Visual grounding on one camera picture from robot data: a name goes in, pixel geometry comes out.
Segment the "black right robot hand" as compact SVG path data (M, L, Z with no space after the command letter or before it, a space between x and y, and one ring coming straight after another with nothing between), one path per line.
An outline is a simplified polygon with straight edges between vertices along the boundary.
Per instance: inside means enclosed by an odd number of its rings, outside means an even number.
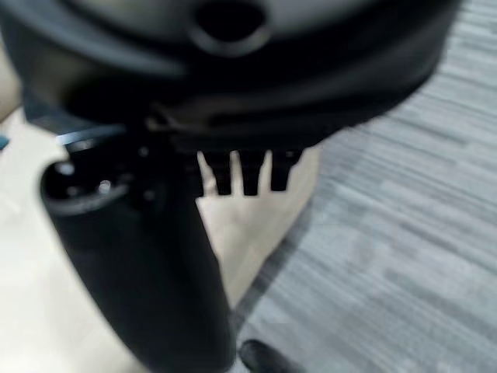
M66 113L39 195L82 283L153 372L293 364L236 344L196 199L284 192L303 152L395 108L436 70L458 1L3 1L24 93Z

